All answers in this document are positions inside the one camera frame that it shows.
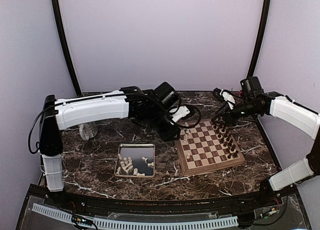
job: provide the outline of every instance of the chess piece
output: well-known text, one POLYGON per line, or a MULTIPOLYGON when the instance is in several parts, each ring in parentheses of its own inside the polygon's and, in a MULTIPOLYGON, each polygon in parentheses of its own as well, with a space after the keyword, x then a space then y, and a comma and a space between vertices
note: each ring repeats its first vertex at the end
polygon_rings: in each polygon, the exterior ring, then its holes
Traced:
POLYGON ((142 160, 145 162, 145 163, 147 163, 148 162, 148 158, 146 158, 146 157, 142 157, 142 160))
POLYGON ((116 175, 119 175, 121 172, 121 167, 118 167, 117 171, 116 171, 116 175))
POLYGON ((235 153, 233 154, 233 157, 238 157, 238 153, 239 153, 239 151, 237 150, 237 151, 235 151, 235 153))
POLYGON ((126 170, 124 170, 126 172, 126 174, 128 175, 130 172, 130 168, 128 167, 126 170))
POLYGON ((125 165, 125 162, 124 162, 124 161, 121 161, 121 162, 120 162, 120 165, 121 165, 121 167, 122 167, 122 168, 125 168, 125 167, 126 167, 126 165, 125 165))
POLYGON ((232 145, 230 148, 230 153, 235 153, 236 152, 236 145, 232 145))
POLYGON ((133 169, 133 175, 136 176, 138 174, 138 168, 133 169))
POLYGON ((232 146, 232 143, 233 143, 233 139, 231 139, 230 141, 229 141, 229 143, 228 143, 228 146, 232 146))

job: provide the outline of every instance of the marble table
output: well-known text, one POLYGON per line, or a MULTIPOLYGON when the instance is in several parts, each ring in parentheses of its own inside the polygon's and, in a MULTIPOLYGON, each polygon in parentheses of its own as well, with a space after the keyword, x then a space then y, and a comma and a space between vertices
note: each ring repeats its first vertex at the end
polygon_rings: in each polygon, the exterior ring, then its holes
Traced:
MULTIPOLYGON (((180 92, 180 95, 182 102, 199 107, 203 119, 211 118, 221 105, 211 92, 180 92)), ((162 142, 155 131, 136 126, 128 119, 104 120, 96 124, 98 135, 87 142, 81 139, 78 128, 61 133, 67 192, 126 200, 205 199, 258 191, 260 181, 277 172, 256 124, 246 120, 239 121, 232 130, 246 162, 189 177, 182 175, 175 144, 162 142), (155 177, 115 177, 120 143, 155 144, 155 177)))

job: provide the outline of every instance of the dark chess piece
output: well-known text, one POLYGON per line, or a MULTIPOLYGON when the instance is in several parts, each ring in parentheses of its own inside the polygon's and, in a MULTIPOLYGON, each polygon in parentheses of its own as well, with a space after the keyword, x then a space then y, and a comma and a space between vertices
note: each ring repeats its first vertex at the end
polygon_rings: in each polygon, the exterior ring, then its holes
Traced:
POLYGON ((236 145, 232 145, 232 147, 230 148, 230 153, 234 153, 236 149, 236 145))
POLYGON ((231 139, 231 140, 229 141, 229 143, 228 143, 228 146, 232 146, 232 145, 233 145, 233 144, 232 144, 233 141, 234 141, 234 140, 231 139))
POLYGON ((235 151, 235 153, 233 154, 233 157, 238 157, 238 153, 239 153, 239 151, 237 150, 237 151, 235 151))

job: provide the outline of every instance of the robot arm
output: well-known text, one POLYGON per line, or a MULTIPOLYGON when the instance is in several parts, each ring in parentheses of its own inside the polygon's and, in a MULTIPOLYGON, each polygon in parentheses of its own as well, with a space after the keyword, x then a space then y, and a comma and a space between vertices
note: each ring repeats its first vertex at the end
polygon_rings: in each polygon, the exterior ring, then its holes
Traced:
MULTIPOLYGON (((242 92, 240 93, 242 100, 232 104, 232 108, 230 107, 230 104, 225 104, 225 107, 220 110, 220 112, 217 112, 212 119, 213 122, 216 122, 216 119, 221 117, 225 125, 235 126, 238 119, 241 117, 251 115, 263 116, 264 114, 267 114, 288 122, 315 140, 310 154, 283 171, 271 176, 268 180, 262 181, 260 184, 260 191, 269 193, 279 191, 287 186, 312 176, 319 175, 319 114, 294 102, 288 96, 283 96, 277 92, 265 93, 257 77, 244 79, 240 83, 242 86, 242 92)), ((228 103, 233 102, 231 97, 234 97, 231 92, 216 88, 213 94, 220 101, 226 101, 226 98, 228 98, 228 103)))
POLYGON ((176 122, 190 114, 189 108, 181 106, 178 93, 167 82, 154 90, 126 87, 75 99, 56 100, 54 95, 50 95, 43 108, 37 150, 42 155, 49 191, 62 191, 64 188, 61 130, 104 119, 130 118, 147 123, 163 141, 172 141, 180 136, 181 126, 176 122), (178 100, 178 108, 172 109, 178 100))

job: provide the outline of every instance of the white wall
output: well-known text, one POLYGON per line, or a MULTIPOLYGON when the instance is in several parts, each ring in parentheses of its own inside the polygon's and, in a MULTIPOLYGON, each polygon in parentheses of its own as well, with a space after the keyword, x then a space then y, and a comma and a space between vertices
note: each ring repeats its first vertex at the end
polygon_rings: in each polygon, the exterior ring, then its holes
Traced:
MULTIPOLYGON (((320 111, 320 0, 271 0, 256 75, 265 91, 288 94, 320 111)), ((271 117, 261 121, 282 167, 310 152, 313 141, 303 132, 271 117)), ((299 191, 313 229, 320 229, 320 179, 299 191)))
POLYGON ((84 92, 122 86, 238 86, 247 75, 263 0, 60 0, 84 92))
POLYGON ((1 229, 15 229, 29 184, 39 179, 27 137, 49 94, 75 96, 51 0, 0 0, 1 229))

